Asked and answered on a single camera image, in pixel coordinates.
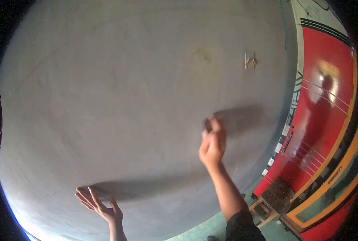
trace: wooden stool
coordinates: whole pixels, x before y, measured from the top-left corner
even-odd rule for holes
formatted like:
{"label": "wooden stool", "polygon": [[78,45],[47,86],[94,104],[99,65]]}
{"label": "wooden stool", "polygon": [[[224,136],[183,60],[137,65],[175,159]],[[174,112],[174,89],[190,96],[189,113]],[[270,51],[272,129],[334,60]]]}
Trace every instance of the wooden stool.
{"label": "wooden stool", "polygon": [[[278,215],[282,215],[287,211],[294,194],[293,190],[285,182],[277,178],[249,208],[249,211],[261,221],[257,227],[264,226]],[[267,213],[265,218],[262,218],[255,210],[255,207],[258,205]]]}

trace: finger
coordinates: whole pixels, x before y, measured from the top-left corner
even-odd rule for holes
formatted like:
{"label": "finger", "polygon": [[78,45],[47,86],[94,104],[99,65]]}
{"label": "finger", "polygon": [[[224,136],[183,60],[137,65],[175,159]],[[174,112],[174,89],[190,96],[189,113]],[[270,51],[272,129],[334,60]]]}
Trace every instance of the finger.
{"label": "finger", "polygon": [[111,207],[115,210],[115,209],[119,209],[119,206],[117,205],[117,202],[115,200],[114,197],[111,197],[109,200],[109,203],[111,204]]}
{"label": "finger", "polygon": [[216,116],[214,115],[210,116],[209,120],[213,132],[219,132],[223,130],[223,124]]}
{"label": "finger", "polygon": [[95,209],[94,207],[92,207],[92,205],[90,205],[89,203],[87,203],[86,201],[81,201],[81,204],[85,204],[86,206],[88,205],[89,207],[91,207],[92,209]]}
{"label": "finger", "polygon": [[209,147],[209,134],[207,133],[207,130],[204,130],[202,132],[202,143],[201,143],[201,147],[199,148],[199,152],[200,153],[206,153]]}
{"label": "finger", "polygon": [[91,205],[87,204],[86,202],[81,201],[80,203],[81,203],[82,205],[86,206],[88,209],[94,210],[94,208],[93,208]]}
{"label": "finger", "polygon": [[85,192],[83,192],[82,190],[80,190],[79,188],[76,189],[78,191],[78,195],[76,195],[80,200],[82,201],[86,201],[87,203],[89,203],[92,207],[96,207],[96,204],[94,202],[94,200],[89,197],[88,195],[85,194]]}
{"label": "finger", "polygon": [[218,140],[218,136],[216,133],[211,133],[210,135],[210,147],[217,147],[219,148],[220,143]]}
{"label": "finger", "polygon": [[99,198],[97,197],[95,191],[91,187],[88,187],[88,189],[89,189],[89,192],[91,193],[92,199],[94,200],[95,204],[98,207],[104,208],[103,203],[99,200]]}

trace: black stripe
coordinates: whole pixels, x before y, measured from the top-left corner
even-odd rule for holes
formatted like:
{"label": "black stripe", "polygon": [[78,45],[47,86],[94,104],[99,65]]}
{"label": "black stripe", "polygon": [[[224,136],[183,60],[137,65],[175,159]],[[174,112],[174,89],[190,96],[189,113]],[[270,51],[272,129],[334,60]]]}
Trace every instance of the black stripe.
{"label": "black stripe", "polygon": [[308,27],[311,28],[311,29],[314,29],[314,28],[320,29],[321,32],[324,32],[324,33],[326,33],[326,34],[329,34],[329,35],[335,37],[336,39],[340,40],[341,42],[344,42],[344,43],[346,43],[346,44],[347,44],[347,43],[350,43],[349,38],[344,37],[344,36],[342,36],[342,35],[339,35],[337,32],[332,31],[332,30],[330,30],[330,29],[327,29],[327,28],[325,28],[325,27],[323,27],[323,26],[321,26],[321,25],[318,25],[318,24],[315,24],[315,23],[310,23],[310,22],[302,22],[302,21],[301,21],[301,25],[302,25],[302,26],[308,26]]}
{"label": "black stripe", "polygon": [[336,35],[333,35],[333,34],[331,34],[331,33],[329,33],[329,32],[326,32],[326,31],[324,31],[324,30],[322,30],[322,29],[320,29],[320,28],[316,28],[316,27],[313,27],[313,26],[310,26],[310,25],[306,25],[306,24],[301,24],[303,27],[307,27],[307,28],[310,28],[310,29],[314,29],[314,30],[317,30],[317,31],[320,31],[320,32],[322,32],[322,33],[324,33],[324,34],[328,34],[328,35],[330,35],[330,36],[332,36],[333,38],[336,38],[336,39],[338,39],[339,41],[341,41],[341,42],[343,42],[344,44],[346,44],[346,45],[348,45],[349,47],[350,47],[350,42],[349,41],[345,41],[345,40],[343,40],[343,39],[340,39],[340,38],[338,38],[338,36],[336,36]]}
{"label": "black stripe", "polygon": [[330,30],[336,32],[338,35],[341,35],[341,36],[344,37],[345,39],[348,39],[348,38],[349,38],[348,36],[346,36],[345,34],[341,33],[340,31],[338,31],[338,30],[336,30],[336,29],[334,29],[334,28],[332,28],[332,27],[330,27],[330,26],[327,26],[327,25],[325,25],[325,24],[323,24],[323,23],[316,22],[316,21],[313,21],[313,20],[310,20],[310,19],[307,19],[307,18],[301,18],[301,21],[318,24],[318,25],[320,25],[320,26],[322,26],[322,27],[325,27],[325,28],[327,28],[327,29],[330,29]]}
{"label": "black stripe", "polygon": [[301,23],[305,24],[305,25],[313,26],[313,27],[316,27],[316,28],[320,28],[320,29],[322,29],[322,30],[324,30],[326,32],[329,32],[329,33],[337,36],[338,39],[342,39],[343,41],[349,41],[348,37],[344,37],[344,36],[338,34],[338,32],[333,31],[331,29],[328,29],[328,28],[326,28],[326,27],[324,27],[322,25],[319,25],[319,24],[316,24],[316,23],[310,23],[310,22],[303,22],[303,21],[301,21]]}

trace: water stain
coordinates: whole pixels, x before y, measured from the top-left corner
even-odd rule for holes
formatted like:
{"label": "water stain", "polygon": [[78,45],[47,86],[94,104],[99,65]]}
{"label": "water stain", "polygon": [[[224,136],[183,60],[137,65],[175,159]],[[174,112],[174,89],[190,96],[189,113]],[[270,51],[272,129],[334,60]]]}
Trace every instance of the water stain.
{"label": "water stain", "polygon": [[190,81],[198,87],[213,84],[220,77],[217,55],[210,47],[197,47],[189,56]]}

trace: door handle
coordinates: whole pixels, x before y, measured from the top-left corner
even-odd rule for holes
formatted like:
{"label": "door handle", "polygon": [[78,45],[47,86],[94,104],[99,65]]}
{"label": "door handle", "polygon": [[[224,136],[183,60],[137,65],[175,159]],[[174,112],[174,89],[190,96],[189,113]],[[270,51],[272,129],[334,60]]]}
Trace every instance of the door handle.
{"label": "door handle", "polygon": [[287,140],[286,145],[285,145],[285,148],[283,149],[281,155],[283,155],[283,154],[285,153],[286,148],[287,148],[287,146],[289,145],[290,140],[292,139],[292,137],[293,137],[293,132],[290,134],[289,139]]}

